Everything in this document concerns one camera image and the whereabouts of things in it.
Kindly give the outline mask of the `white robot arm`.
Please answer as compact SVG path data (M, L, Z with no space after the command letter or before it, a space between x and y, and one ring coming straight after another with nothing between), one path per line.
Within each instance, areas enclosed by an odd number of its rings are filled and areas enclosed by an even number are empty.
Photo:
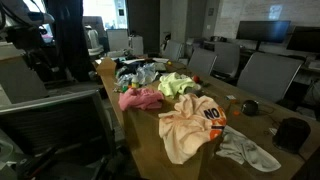
M25 51L43 46L40 26L54 22L52 15L30 10L23 0L0 0L0 13L1 38Z

